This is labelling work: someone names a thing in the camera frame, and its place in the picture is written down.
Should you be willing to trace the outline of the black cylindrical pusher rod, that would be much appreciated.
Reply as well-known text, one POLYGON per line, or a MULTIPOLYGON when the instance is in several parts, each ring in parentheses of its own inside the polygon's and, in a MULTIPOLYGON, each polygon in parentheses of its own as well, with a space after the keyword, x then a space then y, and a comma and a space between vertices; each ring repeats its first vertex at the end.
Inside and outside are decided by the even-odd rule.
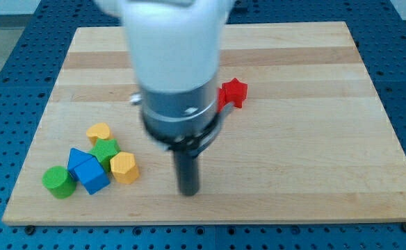
POLYGON ((200 189, 198 156, 188 151, 175 151, 173 158, 180 193, 184 196, 197 194, 200 189))

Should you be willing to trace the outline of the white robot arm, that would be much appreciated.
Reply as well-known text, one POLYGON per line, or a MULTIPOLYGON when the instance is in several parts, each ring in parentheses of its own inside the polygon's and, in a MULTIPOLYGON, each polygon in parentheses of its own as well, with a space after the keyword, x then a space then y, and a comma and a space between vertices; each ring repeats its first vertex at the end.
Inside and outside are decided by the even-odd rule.
POLYGON ((200 188, 198 156, 222 129, 233 103, 218 107, 223 27, 233 1, 95 0, 120 19, 139 91, 131 103, 149 136, 172 152, 179 191, 200 188))

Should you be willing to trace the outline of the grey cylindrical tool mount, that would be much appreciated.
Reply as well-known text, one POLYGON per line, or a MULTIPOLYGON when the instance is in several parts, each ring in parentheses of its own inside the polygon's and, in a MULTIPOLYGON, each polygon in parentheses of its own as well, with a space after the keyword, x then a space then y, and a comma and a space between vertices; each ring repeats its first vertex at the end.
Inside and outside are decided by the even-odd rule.
POLYGON ((140 106, 140 116, 147 134, 165 150, 197 157, 216 139, 225 118, 233 110, 229 102, 218 111, 217 77, 200 86, 176 92, 153 90, 141 85, 130 97, 140 106))

